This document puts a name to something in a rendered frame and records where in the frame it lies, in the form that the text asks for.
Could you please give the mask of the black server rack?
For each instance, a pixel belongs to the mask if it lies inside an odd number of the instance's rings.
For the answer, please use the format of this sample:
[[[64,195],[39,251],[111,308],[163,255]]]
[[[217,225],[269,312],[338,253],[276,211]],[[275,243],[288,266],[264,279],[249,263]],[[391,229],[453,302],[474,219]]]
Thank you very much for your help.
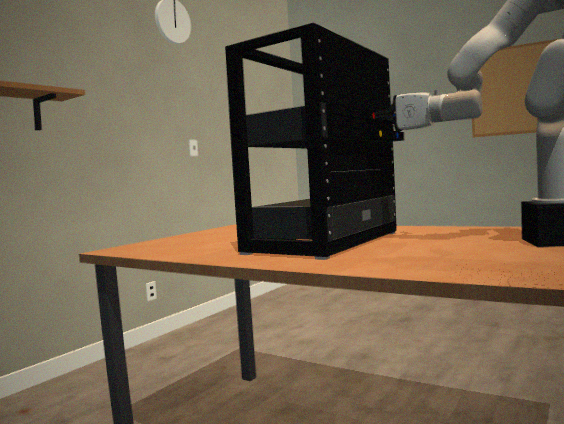
[[[297,38],[302,64],[256,50]],[[362,140],[404,140],[374,114],[391,106],[388,58],[315,23],[225,52],[238,252],[326,260],[394,234],[393,142]],[[246,115],[243,58],[303,74],[305,106]],[[305,208],[252,207],[248,147],[307,149],[310,199],[256,206]]]

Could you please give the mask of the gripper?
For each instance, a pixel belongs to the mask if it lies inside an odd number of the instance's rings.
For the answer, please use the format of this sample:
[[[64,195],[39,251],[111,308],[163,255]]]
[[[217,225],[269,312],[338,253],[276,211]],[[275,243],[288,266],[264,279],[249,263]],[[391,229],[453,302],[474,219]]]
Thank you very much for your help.
[[[391,121],[397,132],[433,125],[429,108],[431,96],[430,93],[394,95],[393,103],[389,108],[374,113],[375,119]],[[396,116],[391,116],[390,114],[395,112],[395,107]]]

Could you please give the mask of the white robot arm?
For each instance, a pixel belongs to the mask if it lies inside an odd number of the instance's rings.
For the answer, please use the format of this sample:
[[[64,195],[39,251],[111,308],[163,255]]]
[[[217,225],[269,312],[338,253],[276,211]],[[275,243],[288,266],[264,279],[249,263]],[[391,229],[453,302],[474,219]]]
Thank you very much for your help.
[[[481,67],[494,53],[513,45],[538,14],[560,9],[564,9],[564,0],[507,0],[489,25],[452,60],[447,75],[458,89],[443,95],[435,90],[429,103],[432,121],[480,117]],[[526,91],[525,106],[537,118],[538,198],[533,198],[532,203],[564,203],[564,33],[540,55]]]

